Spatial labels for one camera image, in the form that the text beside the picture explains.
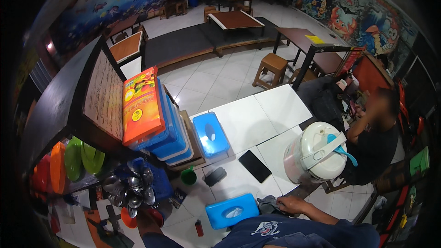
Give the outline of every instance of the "underwater mural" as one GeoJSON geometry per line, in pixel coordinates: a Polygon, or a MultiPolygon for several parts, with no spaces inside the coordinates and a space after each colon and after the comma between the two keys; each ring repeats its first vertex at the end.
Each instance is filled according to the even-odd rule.
{"type": "Polygon", "coordinates": [[[293,5],[350,45],[366,45],[372,55],[390,54],[392,74],[410,52],[399,37],[409,46],[416,38],[413,22],[385,0],[294,0],[293,5]]]}
{"type": "Polygon", "coordinates": [[[139,20],[159,10],[162,0],[74,0],[49,31],[57,51],[73,54],[120,21],[135,14],[139,20]]]}

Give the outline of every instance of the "menu board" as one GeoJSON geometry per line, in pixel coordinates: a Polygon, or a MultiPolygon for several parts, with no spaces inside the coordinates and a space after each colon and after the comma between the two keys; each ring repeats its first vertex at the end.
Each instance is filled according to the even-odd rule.
{"type": "Polygon", "coordinates": [[[112,137],[123,139],[123,81],[103,51],[90,77],[83,113],[112,137]]]}

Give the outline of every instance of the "cup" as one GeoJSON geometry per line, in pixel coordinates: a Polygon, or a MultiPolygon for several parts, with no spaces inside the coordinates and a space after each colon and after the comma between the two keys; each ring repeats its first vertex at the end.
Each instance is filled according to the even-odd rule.
{"type": "Polygon", "coordinates": [[[181,181],[187,186],[191,186],[196,183],[197,176],[193,171],[194,167],[195,166],[191,166],[189,169],[183,170],[181,172],[181,181]]]}

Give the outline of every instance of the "black platform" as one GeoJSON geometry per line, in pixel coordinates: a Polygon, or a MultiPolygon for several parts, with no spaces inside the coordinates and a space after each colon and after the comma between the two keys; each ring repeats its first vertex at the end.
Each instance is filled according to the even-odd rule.
{"type": "Polygon", "coordinates": [[[222,50],[226,48],[275,41],[275,27],[278,26],[263,17],[256,19],[265,24],[263,36],[261,29],[244,28],[229,33],[225,38],[218,25],[202,23],[150,39],[145,47],[145,68],[155,65],[161,68],[211,52],[222,55],[222,50]]]}

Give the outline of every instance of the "man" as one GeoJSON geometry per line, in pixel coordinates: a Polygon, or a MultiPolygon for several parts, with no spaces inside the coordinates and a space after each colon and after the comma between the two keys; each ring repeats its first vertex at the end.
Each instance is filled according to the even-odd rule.
{"type": "MultiPolygon", "coordinates": [[[[213,248],[377,248],[380,243],[380,237],[371,224],[354,225],[345,219],[339,220],[295,196],[279,197],[277,204],[281,211],[302,213],[311,220],[280,214],[247,218],[234,225],[231,232],[213,248]]],[[[146,248],[182,248],[162,234],[147,211],[139,211],[136,221],[146,248]]]]}
{"type": "Polygon", "coordinates": [[[358,166],[347,161],[340,177],[351,185],[365,185],[380,176],[392,161],[398,142],[396,118],[400,105],[397,94],[378,88],[370,100],[366,113],[358,107],[357,114],[361,118],[346,134],[348,153],[356,158],[358,166]],[[368,131],[365,130],[367,125],[370,126],[368,131]]]}

